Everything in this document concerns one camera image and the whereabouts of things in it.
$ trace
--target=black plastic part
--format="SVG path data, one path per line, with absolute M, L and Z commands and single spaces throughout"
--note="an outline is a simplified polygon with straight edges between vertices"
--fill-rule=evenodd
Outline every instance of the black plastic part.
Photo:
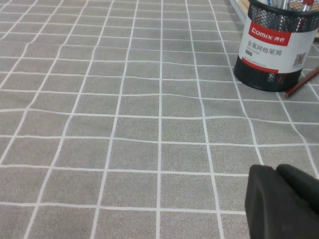
M 288 164 L 279 165 L 276 171 L 319 215 L 319 180 Z
M 289 74 L 269 74 L 246 65 L 237 56 L 235 77 L 247 86 L 269 92 L 283 92 L 298 83 L 302 70 Z
M 318 214 L 271 167 L 251 166 L 245 209 L 251 239 L 319 238 Z

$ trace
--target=white grid line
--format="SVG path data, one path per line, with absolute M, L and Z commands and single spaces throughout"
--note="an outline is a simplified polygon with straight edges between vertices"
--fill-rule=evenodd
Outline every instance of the white grid line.
M 1 8 L 0 8 L 0 13 L 2 13 L 2 10 L 8 6 L 13 0 L 9 0 L 6 4 L 4 4 Z
M 213 163 L 212 163 L 212 157 L 211 157 L 210 145 L 209 145 L 209 138 L 208 138 L 208 132 L 207 132 L 207 126 L 206 126 L 205 107 L 204 107 L 203 100 L 201 99 L 200 82 L 199 82 L 197 65 L 196 65 L 196 54 L 195 54 L 195 50 L 194 50 L 194 43 L 192 41 L 193 37 L 192 37 L 192 32 L 191 32 L 191 25 L 190 25 L 190 18 L 189 18 L 187 0 L 185 0 L 185 5 L 186 5 L 186 10 L 187 10 L 187 15 L 188 15 L 188 27 L 189 27 L 189 34 L 190 34 L 190 40 L 191 40 L 191 48 L 192 48 L 193 57 L 194 57 L 195 74 L 196 74 L 196 79 L 197 79 L 197 90 L 198 90 L 198 97 L 199 97 L 199 101 L 200 101 L 200 105 L 201 105 L 201 113 L 202 113 L 202 122 L 203 122 L 203 128 L 204 128 L 204 133 L 205 133 L 206 150 L 207 150 L 207 155 L 208 155 L 209 168 L 210 168 L 210 172 L 211 172 L 210 177 L 211 177 L 211 182 L 212 182 L 212 187 L 213 187 L 213 192 L 214 192 L 216 212 L 217 212 L 218 229 L 219 229 L 220 238 L 224 239 L 224 230 L 223 230 L 221 214 L 220 214 L 220 208 L 219 208 L 218 192 L 217 192 L 217 186 L 216 186 L 216 181 L 215 181 L 215 176 L 214 176 L 214 166 L 213 166 Z
M 101 2 L 100 0 L 91 0 L 90 2 L 94 2 L 94 1 L 97 1 L 97 2 Z M 124 1 L 124 0 L 117 0 L 116 3 L 129 3 L 129 4 L 134 4 L 135 2 L 133 1 Z M 141 2 L 140 5 L 160 5 L 161 3 L 159 2 Z M 29 6 L 29 4 L 12 4 L 12 5 L 19 5 L 19 6 Z M 164 5 L 179 5 L 179 6 L 185 6 L 184 4 L 181 4 L 181 3 L 167 3 L 165 2 Z M 48 6 L 48 7 L 55 7 L 54 5 L 37 5 L 37 6 Z M 209 4 L 189 4 L 189 6 L 209 6 Z M 224 6 L 224 7 L 229 7 L 231 8 L 232 6 L 231 5 L 227 5 L 227 4 L 214 4 L 214 6 Z M 80 6 L 62 6 L 62 7 L 65 7 L 65 8 L 81 8 Z M 121 9 L 121 10 L 130 10 L 130 11 L 133 11 L 133 9 L 129 9 L 129 8 L 117 8 L 117 9 Z
M 12 138 L 12 135 L 1 134 L 0 138 Z M 38 135 L 18 135 L 15 138 L 37 138 L 37 139 L 61 139 L 61 136 L 38 136 Z M 64 139 L 110 139 L 107 136 L 65 136 Z M 114 140 L 132 141 L 142 143 L 158 144 L 158 141 L 141 140 L 132 138 L 114 137 Z M 162 144 L 180 144 L 180 145 L 206 145 L 204 142 L 186 142 L 186 141 L 161 141 Z M 237 147 L 255 147 L 253 144 L 239 144 L 239 143 L 209 143 L 210 146 L 237 146 Z M 309 146 L 319 146 L 319 143 L 308 143 Z M 277 143 L 277 144 L 258 144 L 258 147 L 291 147 L 291 146 L 305 146 L 304 143 Z
M 106 26 L 109 28 L 125 28 L 125 29 L 129 29 L 130 27 L 128 26 Z M 152 27 L 136 27 L 136 29 L 151 29 L 151 30 L 160 30 L 160 28 L 152 28 Z M 185 31 L 185 29 L 178 29 L 178 28 L 163 28 L 163 30 L 173 30 L 173 31 Z M 218 32 L 217 30 L 200 30 L 200 29 L 194 29 L 192 31 L 198 31 L 198 32 Z M 230 33 L 242 33 L 242 31 L 230 31 L 230 30 L 223 30 L 220 32 L 230 32 Z M 31 34 L 36 34 L 34 32 L 18 32 L 18 31 L 12 31 L 10 34 L 26 34 L 26 35 L 31 35 Z M 42 33 L 43 35 L 57 35 L 57 36 L 65 36 L 67 34 L 63 34 L 63 33 Z M 98 36 L 92 36 L 92 35 L 79 35 L 79 34 L 72 34 L 72 36 L 88 36 L 88 37 L 98 37 Z
M 120 95 L 119 95 L 118 102 L 117 102 L 117 107 L 116 107 L 116 112 L 115 112 L 112 132 L 111 132 L 111 136 L 110 136 L 110 140 L 109 140 L 108 153 L 107 153 L 107 158 L 106 158 L 106 163 L 105 163 L 105 170 L 103 172 L 102 183 L 101 183 L 101 188 L 100 188 L 100 192 L 99 192 L 99 198 L 98 198 L 98 202 L 97 202 L 97 208 L 95 210 L 95 215 L 94 215 L 94 220 L 93 220 L 93 227 L 92 227 L 91 236 L 90 236 L 91 239 L 94 239 L 94 236 L 95 236 L 95 231 L 96 231 L 96 227 L 97 227 L 97 223 L 98 223 L 98 217 L 99 217 L 101 202 L 102 202 L 103 193 L 104 193 L 104 187 L 105 187 L 105 184 L 106 184 L 107 170 L 109 168 L 112 145 L 113 145 L 113 139 L 114 139 L 114 135 L 115 135 L 115 129 L 116 129 L 116 125 L 117 125 L 118 114 L 119 114 L 119 111 L 120 111 L 120 104 L 121 104 L 121 98 L 122 98 L 122 92 L 123 92 L 123 85 L 124 85 L 124 80 L 125 80 L 125 76 L 126 76 L 126 70 L 127 70 L 127 66 L 128 66 L 127 61 L 128 61 L 128 58 L 129 58 L 129 52 L 130 52 L 131 43 L 132 43 L 132 37 L 133 37 L 133 32 L 134 32 L 135 18 L 136 18 L 136 14 L 137 14 L 138 5 L 139 5 L 139 0 L 137 0 L 137 2 L 136 2 L 136 8 L 135 8 L 135 12 L 134 12 L 134 18 L 133 18 L 132 30 L 131 30 L 131 38 L 130 38 L 130 41 L 129 41 L 129 46 L 128 46 L 127 51 L 126 51 L 126 62 L 125 62 L 125 65 L 124 65 L 124 70 L 123 70 L 123 75 L 122 75 L 122 80 L 121 80 L 120 93 L 119 93 Z
M 4 14 L 21 14 L 20 12 L 1 12 Z M 25 15 L 32 14 L 32 15 L 50 15 L 49 13 L 43 14 L 43 13 L 25 13 Z M 61 15 L 61 16 L 77 16 L 77 14 L 70 14 L 70 13 L 57 13 L 56 15 Z M 88 17 L 103 17 L 101 16 L 94 16 L 94 15 L 82 15 L 82 16 L 88 16 Z M 125 16 L 110 16 L 109 18 L 114 18 L 114 19 L 133 19 L 132 17 L 125 17 Z M 150 17 L 137 17 L 136 19 L 142 19 L 142 20 L 160 20 L 160 18 L 150 18 Z M 187 21 L 187 19 L 179 19 L 179 18 L 165 18 L 165 21 Z M 210 19 L 191 19 L 191 21 L 206 21 L 206 22 L 215 22 L 214 20 Z M 219 21 L 218 22 L 234 22 L 234 23 L 241 23 L 241 21 L 231 21 L 231 20 L 224 20 L 224 21 Z M 15 22 L 16 24 L 23 24 L 27 22 Z M 32 24 L 42 24 L 41 22 L 32 22 Z
M 0 110 L 0 113 L 5 112 L 20 112 L 25 111 L 26 109 L 9 109 L 9 110 Z M 89 114 L 89 113 L 61 113 L 61 112 L 54 112 L 54 111 L 46 111 L 46 110 L 38 110 L 38 109 L 28 109 L 29 112 L 45 112 L 50 114 L 57 114 L 57 115 L 74 115 L 74 116 L 84 116 L 84 117 L 115 117 L 116 115 L 107 115 L 107 114 Z M 158 116 L 135 116 L 135 115 L 117 115 L 118 118 L 135 118 L 135 119 L 159 119 Z M 201 120 L 203 117 L 171 117 L 171 116 L 162 116 L 162 119 L 166 120 Z M 210 119 L 243 119 L 248 120 L 246 117 L 242 116 L 205 116 L 206 120 Z M 269 123 L 279 123 L 279 124 L 290 124 L 289 121 L 273 121 L 273 120 L 265 120 L 265 119 L 255 119 L 255 118 L 249 118 L 251 120 L 255 121 L 261 121 L 261 122 L 269 122 Z M 294 124 L 306 124 L 306 125 L 319 125 L 319 122 L 294 122 Z
M 162 81 L 174 81 L 172 79 L 162 79 Z M 219 82 L 219 83 L 234 83 L 232 81 L 209 81 L 209 80 L 199 80 L 199 81 L 205 81 L 205 82 Z M 36 93 L 36 90 L 10 90 L 10 89 L 0 89 L 0 92 L 12 92 L 12 93 Z M 77 95 L 77 92 L 64 92 L 64 91 L 40 91 L 42 94 L 66 94 L 66 95 Z M 81 95 L 87 95 L 87 96 L 119 96 L 119 94 L 111 94 L 111 93 L 88 93 L 84 92 L 81 93 Z M 145 93 L 145 94 L 122 94 L 122 96 L 125 97 L 144 97 L 144 96 L 159 96 L 160 94 L 158 93 Z M 176 97 L 183 97 L 183 98 L 188 98 L 188 99 L 197 99 L 198 97 L 194 96 L 185 96 L 185 95 L 179 95 L 179 94 L 168 94 L 168 93 L 162 93 L 162 96 L 176 96 Z M 228 98 L 207 98 L 207 97 L 202 97 L 203 100 L 209 100 L 209 101 L 240 101 L 239 99 L 228 99 Z M 244 102 L 270 102 L 270 103 L 280 103 L 279 100 L 257 100 L 257 99 L 242 99 Z M 313 102 L 313 101 L 291 101 L 291 100 L 283 100 L 283 102 L 289 102 L 289 103 L 296 103 L 296 104 L 313 104 L 313 105 L 318 105 L 319 102 Z M 24 109 L 0 109 L 0 112 L 14 112 L 14 111 L 23 111 Z M 50 112 L 50 113 L 62 113 L 64 112 L 52 112 L 52 111 L 47 111 L 43 110 L 44 112 Z
M 287 118 L 288 118 L 288 120 L 289 120 L 291 126 L 294 128 L 294 131 L 296 131 L 296 133 L 299 134 L 300 138 L 303 140 L 304 145 L 305 145 L 305 147 L 306 147 L 307 155 L 308 155 L 308 157 L 309 157 L 310 164 L 311 164 L 311 166 L 312 166 L 312 168 L 313 168 L 313 170 L 314 170 L 314 172 L 315 172 L 316 177 L 319 179 L 318 169 L 316 168 L 316 165 L 315 165 L 315 163 L 314 163 L 313 157 L 312 157 L 311 152 L 310 152 L 310 149 L 309 149 L 309 145 L 308 145 L 308 143 L 307 143 L 305 137 L 296 129 L 295 123 L 292 121 L 292 119 L 291 119 L 291 117 L 290 117 L 290 115 L 289 115 L 289 113 L 288 113 L 288 110 L 287 110 L 287 108 L 286 108 L 284 102 L 281 100 L 280 95 L 279 95 L 278 93 L 276 93 L 276 94 L 277 94 L 277 96 L 278 96 L 278 99 L 280 100 L 280 103 L 281 103 L 282 107 L 284 108 L 284 111 L 285 111 L 285 113 L 286 113 L 286 115 L 287 115 Z
M 50 167 L 45 165 L 31 165 L 31 164 L 9 164 L 0 165 L 0 168 L 35 168 L 35 169 L 54 169 L 54 170 L 66 170 L 66 171 L 84 171 L 84 172 L 104 172 L 103 168 L 73 168 L 73 167 Z M 197 176 L 210 176 L 209 172 L 185 172 L 185 171 L 158 171 L 158 170 L 138 170 L 138 169 L 108 169 L 107 172 L 116 173 L 152 173 L 158 174 L 176 174 L 176 175 L 197 175 Z M 248 177 L 248 174 L 244 173 L 214 173 L 216 176 L 225 177 Z
M 307 85 L 310 87 L 310 89 L 311 89 L 312 92 L 314 93 L 314 95 L 315 95 L 315 97 L 317 98 L 318 103 L 319 103 L 319 96 L 318 96 L 317 92 L 315 91 L 315 89 L 313 88 L 312 84 L 311 84 L 310 82 L 308 82 Z
M 317 50 L 317 52 L 319 53 L 318 47 L 317 47 L 315 44 L 313 44 L 313 46 L 314 46 L 314 48 Z
M 35 207 L 35 203 L 10 203 L 10 202 L 0 202 L 0 205 L 5 206 L 16 206 L 16 207 Z M 96 205 L 90 204 L 66 204 L 66 203 L 40 203 L 40 207 L 65 207 L 65 208 L 89 208 L 95 209 Z M 120 211 L 151 211 L 156 212 L 157 208 L 138 208 L 138 207 L 110 207 L 110 206 L 100 206 L 100 209 L 104 210 L 120 210 Z M 161 208 L 161 212 L 180 212 L 180 213 L 208 213 L 215 214 L 215 210 L 208 209 L 188 209 L 188 208 Z M 231 215 L 246 215 L 244 211 L 220 211 L 221 214 L 231 214 Z
M 12 74 L 12 72 L 15 70 L 16 66 L 19 64 L 19 62 L 24 58 L 26 51 L 28 49 L 28 46 L 30 44 L 32 44 L 41 34 L 41 32 L 43 31 L 43 29 L 45 28 L 46 24 L 50 21 L 50 19 L 52 18 L 52 16 L 55 14 L 55 12 L 58 10 L 58 8 L 61 6 L 61 4 L 63 3 L 63 0 L 60 2 L 60 4 L 56 7 L 56 9 L 53 11 L 53 13 L 49 16 L 49 18 L 46 20 L 46 22 L 43 24 L 42 28 L 39 30 L 39 32 L 35 35 L 35 37 L 32 39 L 32 41 L 30 41 L 29 43 L 27 43 L 24 47 L 23 53 L 21 54 L 21 56 L 18 58 L 18 60 L 16 61 L 16 63 L 13 65 L 13 67 L 11 68 L 11 70 L 8 72 L 7 76 L 5 77 L 5 79 L 2 81 L 2 83 L 0 84 L 0 89 L 3 87 L 3 85 L 6 83 L 6 81 L 8 80 L 8 78 L 10 77 L 10 75 Z
M 32 5 L 26 10 L 24 14 L 13 24 L 13 26 L 0 38 L 0 41 L 4 39 L 11 31 L 15 28 L 15 26 L 21 21 L 21 19 L 33 8 L 33 6 L 38 2 L 38 0 L 35 0 Z
M 163 58 L 163 0 L 160 11 L 160 56 L 159 56 L 159 137 L 158 137 L 158 180 L 156 201 L 156 239 L 160 239 L 160 190 L 161 190 L 161 117 L 162 117 L 162 58 Z
M 211 0 L 208 0 L 208 1 L 209 1 L 209 4 L 210 4 L 210 7 L 211 7 L 211 9 L 212 9 L 214 18 L 216 19 L 216 15 L 215 15 L 215 12 L 214 12 L 213 5 L 211 4 Z M 217 30 L 219 30 L 219 25 L 218 25 L 217 22 L 216 22 L 216 27 L 217 27 Z M 250 127 L 250 130 L 251 130 L 252 139 L 253 139 L 253 142 L 254 142 L 254 145 L 255 145 L 255 150 L 256 150 L 256 153 L 257 153 L 259 162 L 260 162 L 261 165 L 264 165 L 264 162 L 263 162 L 263 160 L 262 160 L 262 157 L 261 157 L 259 148 L 258 148 L 258 146 L 257 146 L 257 140 L 256 140 L 256 135 L 255 135 L 254 127 L 253 127 L 253 124 L 252 124 L 252 122 L 251 122 L 251 118 L 249 118 L 248 115 L 247 115 L 247 113 L 246 113 L 245 106 L 244 106 L 244 103 L 243 103 L 243 101 L 242 101 L 241 94 L 240 94 L 240 91 L 239 91 L 239 89 L 238 89 L 238 85 L 237 85 L 237 83 L 236 83 L 236 79 L 235 79 L 235 76 L 234 76 L 234 72 L 233 72 L 232 66 L 231 66 L 231 64 L 230 64 L 229 56 L 227 55 L 226 47 L 225 47 L 225 44 L 224 44 L 224 42 L 223 42 L 223 37 L 222 37 L 222 35 L 221 35 L 220 32 L 218 32 L 218 34 L 219 34 L 219 36 L 220 36 L 220 39 L 222 40 L 223 49 L 224 49 L 224 52 L 225 52 L 225 55 L 226 55 L 226 59 L 227 59 L 228 65 L 229 65 L 229 70 L 230 70 L 231 76 L 232 76 L 233 81 L 234 81 L 234 83 L 235 83 L 235 88 L 236 88 L 236 92 L 237 92 L 238 99 L 239 99 L 239 102 L 240 102 L 240 106 L 241 106 L 241 108 L 242 108 L 242 110 L 243 110 L 243 113 L 244 113 L 245 117 L 246 117 L 247 120 L 248 120 L 248 123 L 249 123 L 249 127 Z
M 159 30 L 159 28 L 146 28 L 146 27 L 139 27 L 136 29 L 145 29 L 145 30 Z M 36 35 L 36 33 L 26 33 L 26 32 L 11 32 L 11 34 L 21 34 L 21 35 Z M 52 36 L 67 36 L 67 34 L 59 34 L 59 33 L 42 33 L 40 35 L 52 35 Z M 81 35 L 81 34 L 72 34 L 72 36 L 83 36 L 83 37 L 92 37 L 92 38 L 98 38 L 98 36 L 96 35 Z M 110 38 L 110 39 L 130 39 L 129 37 L 125 37 L 125 36 L 102 36 L 102 38 Z M 132 39 L 138 39 L 138 40 L 157 40 L 160 41 L 160 39 L 158 38 L 147 38 L 147 37 L 133 37 Z M 189 39 L 170 39 L 170 38 L 163 38 L 164 41 L 189 41 Z M 221 42 L 220 40 L 193 40 L 194 42 Z M 227 40 L 227 42 L 237 42 L 240 43 L 240 41 L 234 41 L 234 40 Z M 57 45 L 57 44 L 51 44 L 51 43 L 35 43 L 35 44 L 41 44 L 41 45 Z M 92 47 L 90 45 L 71 45 L 68 44 L 70 46 L 86 46 L 86 47 Z M 217 54 L 221 54 L 221 52 L 207 52 L 207 53 L 217 53 Z
M 310 68 L 303 68 L 303 70 L 306 70 L 306 71 L 313 71 L 313 69 L 310 69 Z
M 79 13 L 79 15 L 78 15 L 76 21 L 74 22 L 74 25 L 73 25 L 72 29 L 70 30 L 69 35 L 68 35 L 67 38 L 65 39 L 64 43 L 59 47 L 58 53 L 57 53 L 57 55 L 56 55 L 56 58 L 55 58 L 54 62 L 52 63 L 50 69 L 48 70 L 47 75 L 46 75 L 45 78 L 43 79 L 42 84 L 41 84 L 41 86 L 40 86 L 39 89 L 38 89 L 38 92 L 35 94 L 35 96 L 34 96 L 32 102 L 31 102 L 31 103 L 27 106 L 27 108 L 25 109 L 25 112 L 24 112 L 23 117 L 22 117 L 22 119 L 21 119 L 21 122 L 20 122 L 20 124 L 19 124 L 19 126 L 18 126 L 18 128 L 17 128 L 17 130 L 16 130 L 16 132 L 15 132 L 15 135 L 17 135 L 17 133 L 19 132 L 19 130 L 20 130 L 20 128 L 21 128 L 21 126 L 22 126 L 22 124 L 23 124 L 23 122 L 24 122 L 24 119 L 25 119 L 25 116 L 26 116 L 26 113 L 27 113 L 28 108 L 35 102 L 35 100 L 36 100 L 36 98 L 37 98 L 37 96 L 38 96 L 38 94 L 39 94 L 39 91 L 40 91 L 40 90 L 42 89 L 42 87 L 44 86 L 44 84 L 45 84 L 45 82 L 46 82 L 46 79 L 48 78 L 50 72 L 52 71 L 52 69 L 53 69 L 53 67 L 54 67 L 54 65 L 55 65 L 55 63 L 57 62 L 57 59 L 59 58 L 59 55 L 60 55 L 60 52 L 61 52 L 61 48 L 63 47 L 63 45 L 67 42 L 67 40 L 68 40 L 69 37 L 71 36 L 71 33 L 72 33 L 72 31 L 74 30 L 74 28 L 75 28 L 75 26 L 76 26 L 76 23 L 77 23 L 78 20 L 80 19 L 80 16 L 81 16 L 81 14 L 82 14 L 82 12 L 83 12 L 85 6 L 88 4 L 88 2 L 89 2 L 89 0 L 86 1 L 84 7 L 83 7 L 82 10 L 80 11 L 80 13 Z M 5 157 L 5 154 L 2 155 L 2 159 L 1 159 L 0 165 L 1 165 L 1 163 L 2 163 L 2 161 L 3 161 L 3 159 L 4 159 L 4 157 Z M 51 166 L 54 166 L 54 163 L 55 163 L 56 159 L 57 159 L 57 154 L 55 155 L 55 158 L 53 159 L 53 161 L 52 161 L 52 163 L 51 163 Z M 44 192 L 44 188 L 45 188 L 46 183 L 47 183 L 47 181 L 48 181 L 48 179 L 49 179 L 49 176 L 50 176 L 51 171 L 52 171 L 52 169 L 49 169 L 48 172 L 47 172 L 46 175 L 45 175 L 44 181 L 43 181 L 43 183 L 42 183 L 42 186 L 41 186 L 41 189 L 40 189 L 38 198 L 37 198 L 37 204 L 39 204 L 39 203 L 41 202 L 42 195 L 43 195 L 43 192 Z M 29 223 L 28 223 L 28 226 L 27 226 L 27 229 L 26 229 L 26 231 L 25 231 L 25 234 L 24 234 L 23 239 L 27 239 L 27 238 L 28 238 L 28 235 L 29 235 L 29 233 L 30 233 L 30 231 L 31 231 L 31 228 L 32 228 L 32 225 L 33 225 L 33 222 L 34 222 L 34 219 L 35 219 L 35 216 L 36 216 L 37 211 L 38 211 L 38 206 L 36 206 L 36 207 L 34 208 L 34 210 L 33 210 L 33 213 L 32 213 L 32 215 L 31 215 L 31 218 L 30 218 L 30 221 L 29 221 Z
M 48 6 L 48 7 L 56 7 L 56 6 L 50 6 L 50 5 L 36 5 L 36 6 Z M 61 6 L 60 8 L 82 8 L 81 6 Z M 109 7 L 104 7 L 104 6 L 87 6 L 86 8 L 97 8 L 97 9 L 109 9 Z M 113 10 L 124 10 L 124 11 L 128 11 L 127 9 L 125 8 L 112 8 Z M 160 12 L 158 10 L 149 10 L 149 9 L 138 9 L 138 13 L 140 12 Z M 169 10 L 166 10 L 166 11 L 163 11 L 163 12 L 172 12 L 172 13 L 186 13 L 186 11 L 169 11 Z M 189 11 L 189 12 L 192 12 L 192 13 L 209 13 L 210 11 Z M 3 14 L 22 14 L 20 12 L 1 12 Z M 229 12 L 226 12 L 226 11 L 217 11 L 216 13 L 221 13 L 221 14 L 228 14 L 228 15 L 237 15 L 236 13 L 229 13 Z M 49 13 L 36 13 L 36 12 L 33 12 L 33 13 L 29 13 L 29 14 L 34 14 L 34 15 L 49 15 Z M 71 14 L 71 13 L 57 13 L 57 15 L 77 15 L 77 14 Z M 82 15 L 82 16 L 90 16 L 90 17 L 103 17 L 102 15 L 97 15 L 97 16 L 94 16 L 94 15 Z
M 64 1 L 64 0 L 62 0 L 62 1 L 60 2 L 60 4 L 56 7 L 56 9 L 53 11 L 53 13 L 52 13 L 52 14 L 50 15 L 50 17 L 48 18 L 47 22 L 48 22 L 48 21 L 50 20 L 50 18 L 54 15 L 54 13 L 57 11 L 57 9 L 58 9 L 59 6 L 63 3 L 63 1 Z M 40 29 L 40 31 L 38 32 L 38 34 L 34 37 L 34 39 L 31 41 L 31 43 L 36 40 L 36 38 L 39 36 L 40 32 L 44 29 L 44 26 L 45 26 L 45 24 L 44 24 L 43 27 Z M 5 84 L 5 82 L 8 80 L 9 76 L 10 76 L 11 73 L 14 71 L 14 69 L 16 68 L 16 66 L 18 65 L 18 63 L 22 60 L 23 56 L 24 56 L 25 53 L 26 53 L 26 50 L 27 50 L 27 48 L 28 48 L 28 45 L 29 45 L 29 43 L 25 45 L 21 57 L 19 57 L 19 59 L 16 61 L 16 63 L 13 65 L 13 67 L 11 68 L 11 70 L 8 72 L 8 74 L 6 75 L 6 77 L 4 78 L 4 80 L 2 81 L 2 83 L 0 84 L 0 89 L 1 89 L 2 86 Z M 48 76 L 49 76 L 49 74 L 50 74 L 50 72 L 51 72 L 51 70 L 52 70 L 54 64 L 55 64 L 55 62 L 52 63 L 52 65 L 51 65 L 51 67 L 50 67 L 50 69 L 49 69 L 49 72 L 46 74 L 45 78 L 43 79 L 43 82 L 42 82 L 41 86 L 38 88 L 37 92 L 35 93 L 35 95 L 34 95 L 32 101 L 31 101 L 31 103 L 23 110 L 23 116 L 22 116 L 22 118 L 21 118 L 21 121 L 20 121 L 20 123 L 19 123 L 19 125 L 18 125 L 16 131 L 14 132 L 14 136 L 17 136 L 17 134 L 18 134 L 20 128 L 22 127 L 22 124 L 23 124 L 23 122 L 24 122 L 24 119 L 25 119 L 25 117 L 26 117 L 26 114 L 27 114 L 28 109 L 29 109 L 29 108 L 32 106 L 32 104 L 35 102 L 35 100 L 36 100 L 37 96 L 39 95 L 39 92 L 41 91 L 41 89 L 42 89 L 42 87 L 43 87 L 43 85 L 44 85 L 46 79 L 48 78 Z M 9 144 L 8 144 L 7 147 L 5 148 L 3 154 L 2 154 L 2 156 L 1 156 L 1 158 L 0 158 L 0 165 L 2 164 L 2 162 L 3 162 L 3 160 L 4 160 L 4 158 L 5 158 L 6 154 L 7 154 L 7 152 L 9 151 L 11 145 L 13 144 L 13 141 L 14 141 L 14 137 L 10 140 Z
M 307 58 L 318 58 L 319 56 L 307 56 Z

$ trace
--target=pen holder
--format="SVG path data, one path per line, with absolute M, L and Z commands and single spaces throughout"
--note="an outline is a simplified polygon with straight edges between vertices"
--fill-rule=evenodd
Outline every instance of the pen holder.
M 302 2 L 292 0 L 292 9 Z M 235 77 L 252 88 L 282 92 L 294 86 L 319 27 L 319 5 L 312 11 L 284 10 L 250 0 Z

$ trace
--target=barcode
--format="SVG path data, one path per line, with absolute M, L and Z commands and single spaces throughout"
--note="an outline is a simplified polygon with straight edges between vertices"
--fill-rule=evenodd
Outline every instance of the barcode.
M 252 52 L 250 52 L 250 51 L 248 51 L 248 50 L 246 50 L 245 52 L 246 52 L 246 54 L 248 54 L 248 55 L 250 55 L 250 56 L 252 56 L 252 55 L 253 55 L 253 53 L 252 53 Z
M 303 63 L 306 53 L 297 54 L 294 62 L 294 67 L 299 66 Z

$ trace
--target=red pencil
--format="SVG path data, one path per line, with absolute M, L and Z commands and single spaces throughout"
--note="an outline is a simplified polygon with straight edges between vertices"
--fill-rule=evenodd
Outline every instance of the red pencil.
M 313 77 L 315 77 L 317 74 L 319 74 L 319 67 L 317 67 L 315 70 L 311 71 L 308 75 L 306 75 L 301 81 L 299 81 L 296 85 L 291 87 L 289 90 L 287 90 L 284 93 L 285 98 L 289 98 L 294 92 L 296 92 L 299 88 L 301 88 L 304 84 L 306 84 L 308 81 L 310 81 Z

